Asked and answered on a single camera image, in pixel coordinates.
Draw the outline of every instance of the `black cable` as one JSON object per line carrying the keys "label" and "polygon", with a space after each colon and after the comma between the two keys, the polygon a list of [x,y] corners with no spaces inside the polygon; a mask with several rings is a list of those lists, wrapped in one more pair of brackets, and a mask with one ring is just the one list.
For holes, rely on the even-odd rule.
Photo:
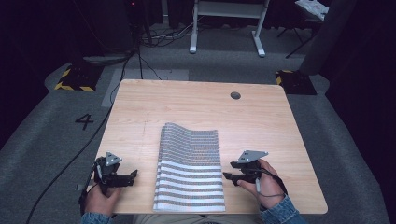
{"label": "black cable", "polygon": [[139,56],[140,78],[143,79],[142,57],[140,57],[140,46],[137,47],[137,55]]}
{"label": "black cable", "polygon": [[126,60],[128,60],[131,57],[131,55],[132,54],[127,54],[122,58],[103,60],[103,61],[90,61],[90,60],[85,60],[85,61],[88,62],[89,64],[91,64],[92,66],[110,66],[113,64],[125,62]]}
{"label": "black cable", "polygon": [[41,195],[38,197],[38,199],[35,201],[35,205],[33,206],[32,210],[30,211],[29,217],[26,220],[26,224],[28,224],[30,222],[30,219],[32,218],[33,212],[35,211],[35,208],[38,206],[38,203],[41,201],[41,199],[43,198],[43,196],[46,194],[46,192],[49,190],[49,188],[53,185],[53,183],[59,178],[59,176],[61,176],[64,171],[70,166],[70,164],[85,150],[85,148],[87,148],[87,146],[91,143],[91,141],[93,140],[93,138],[99,133],[100,129],[102,128],[102,126],[105,124],[111,109],[113,108],[113,106],[111,106],[108,111],[107,114],[105,116],[105,118],[102,120],[101,124],[99,125],[99,127],[96,129],[96,131],[94,132],[93,136],[90,138],[90,140],[88,141],[88,143],[85,144],[85,146],[73,157],[73,159],[66,164],[66,166],[62,169],[62,171],[57,174],[55,176],[55,178],[52,179],[52,181],[47,185],[47,187],[44,189],[44,191],[41,193]]}
{"label": "black cable", "polygon": [[[161,37],[161,36],[168,36],[168,35],[172,35],[172,34],[173,34],[173,33],[165,34],[165,32],[166,32],[167,30],[168,30],[168,29],[164,29],[163,32],[162,32],[160,35],[157,35],[157,31],[155,31],[155,30],[150,30],[151,39],[157,39],[157,42],[158,42],[158,38],[159,38],[159,37]],[[147,34],[142,35],[142,40],[143,40],[144,45],[154,46],[154,44],[146,43],[146,42],[144,41],[144,39],[149,39],[149,37],[148,37]]]}
{"label": "black cable", "polygon": [[[168,33],[168,34],[165,34],[165,32],[167,31],[167,29],[165,29],[161,35],[153,35],[151,37],[151,38],[154,38],[154,39],[157,40],[156,44],[150,44],[150,43],[147,43],[147,42],[143,41],[142,45],[145,46],[145,47],[148,47],[148,48],[165,47],[165,46],[173,43],[175,40],[179,40],[179,39],[183,38],[185,35],[188,35],[188,34],[184,34],[183,35],[182,33],[183,32],[188,32],[190,29],[191,29],[191,27],[188,26],[188,27],[185,27],[183,29],[179,29],[177,31],[174,30],[173,32]],[[161,45],[161,43],[163,41],[169,41],[169,42]]]}
{"label": "black cable", "polygon": [[95,188],[96,186],[98,186],[98,184],[93,185],[93,186],[88,190],[87,194],[89,194],[89,193],[91,192],[91,190],[92,190],[93,188]]}
{"label": "black cable", "polygon": [[143,60],[143,62],[146,63],[146,65],[148,66],[148,68],[151,69],[151,70],[154,72],[155,76],[156,76],[159,80],[162,80],[162,79],[158,76],[157,72],[155,72],[155,70],[152,69],[152,67],[149,66],[149,63],[146,62],[146,60],[144,60],[144,59],[140,56],[140,54],[139,54],[139,60]]}
{"label": "black cable", "polygon": [[[120,78],[120,82],[117,85],[117,87],[120,85],[121,81],[123,80],[124,76],[125,76],[125,67],[126,64],[129,62],[129,60],[132,58],[133,54],[131,54],[126,60],[124,65],[122,66],[122,73],[121,73],[121,78]],[[110,115],[111,109],[113,108],[113,102],[111,101],[111,107],[108,109],[104,119],[102,120],[102,122],[100,123],[99,127],[96,129],[96,131],[93,133],[92,137],[90,138],[90,140],[85,144],[85,146],[73,157],[73,159],[66,164],[66,166],[61,170],[61,172],[59,174],[57,174],[52,181],[47,185],[47,187],[43,190],[43,192],[40,194],[40,196],[38,197],[38,199],[35,201],[35,205],[33,206],[32,210],[29,213],[29,217],[26,220],[26,224],[29,224],[30,219],[32,218],[33,212],[35,211],[35,209],[37,208],[39,202],[41,201],[41,199],[44,197],[44,195],[47,193],[47,191],[50,189],[50,187],[53,185],[53,183],[55,183],[55,181],[64,173],[64,171],[70,166],[71,163],[73,163],[73,161],[76,160],[76,158],[87,148],[87,146],[92,142],[93,138],[99,133],[100,129],[103,127],[103,125],[105,124],[108,116]]]}
{"label": "black cable", "polygon": [[79,15],[82,17],[82,19],[84,20],[85,24],[87,25],[88,29],[91,31],[93,37],[98,41],[98,43],[104,48],[107,49],[110,52],[113,53],[125,53],[122,51],[118,51],[119,48],[109,48],[108,46],[106,46],[96,35],[96,33],[93,31],[93,29],[91,28],[90,24],[88,23],[87,19],[85,18],[84,14],[82,13],[81,9],[79,8],[78,4],[76,3],[75,0],[73,0],[73,3],[76,7],[76,9],[78,10]]}

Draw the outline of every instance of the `hole in table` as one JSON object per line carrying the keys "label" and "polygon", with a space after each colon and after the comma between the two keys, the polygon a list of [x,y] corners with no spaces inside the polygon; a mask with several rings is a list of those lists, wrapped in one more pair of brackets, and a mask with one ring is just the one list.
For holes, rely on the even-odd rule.
{"label": "hole in table", "polygon": [[231,92],[231,98],[233,98],[235,100],[239,100],[241,98],[241,94],[237,91],[233,91],[233,92]]}

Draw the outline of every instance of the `person's left hand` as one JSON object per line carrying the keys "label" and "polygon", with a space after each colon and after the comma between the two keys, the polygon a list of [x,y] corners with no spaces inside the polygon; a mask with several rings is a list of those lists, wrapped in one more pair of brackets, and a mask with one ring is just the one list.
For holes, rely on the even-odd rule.
{"label": "person's left hand", "polygon": [[111,217],[120,194],[121,188],[108,188],[107,194],[104,195],[99,186],[94,186],[88,193],[85,212],[100,213]]}

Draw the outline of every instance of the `hand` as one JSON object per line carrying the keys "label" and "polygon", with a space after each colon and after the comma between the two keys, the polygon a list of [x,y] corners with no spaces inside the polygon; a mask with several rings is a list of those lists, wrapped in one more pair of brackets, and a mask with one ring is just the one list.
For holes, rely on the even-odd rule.
{"label": "hand", "polygon": [[108,188],[107,194],[104,195],[99,186],[94,186],[88,193],[85,212],[100,213],[111,217],[120,194],[121,188]]}
{"label": "hand", "polygon": [[[266,169],[273,175],[277,175],[276,170],[267,162],[264,160],[259,160],[261,168]],[[260,202],[260,204],[266,208],[272,208],[275,205],[279,204],[282,202],[282,200],[285,198],[283,195],[284,192],[282,188],[276,183],[276,181],[269,175],[262,174],[262,178],[260,178],[260,193],[257,192],[256,185],[248,183],[247,181],[244,180],[238,180],[237,184],[241,186],[243,189],[249,191],[252,193]],[[264,197],[265,196],[272,196],[272,195],[278,195],[275,197]]]}

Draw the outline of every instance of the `table leg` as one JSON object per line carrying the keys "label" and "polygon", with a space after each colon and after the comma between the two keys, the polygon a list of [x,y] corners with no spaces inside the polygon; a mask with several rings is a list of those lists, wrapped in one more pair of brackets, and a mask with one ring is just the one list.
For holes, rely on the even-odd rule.
{"label": "table leg", "polygon": [[199,0],[195,0],[195,3],[194,3],[194,16],[193,16],[193,26],[192,26],[192,34],[191,34],[190,53],[196,53],[196,51],[197,51],[198,1]]}
{"label": "table leg", "polygon": [[259,53],[260,57],[265,56],[264,48],[262,47],[262,42],[260,41],[260,32],[262,31],[262,24],[264,23],[265,14],[267,13],[267,8],[269,4],[269,0],[266,0],[262,6],[262,14],[260,15],[259,24],[257,25],[257,30],[252,31],[253,40],[256,44],[257,52]]}

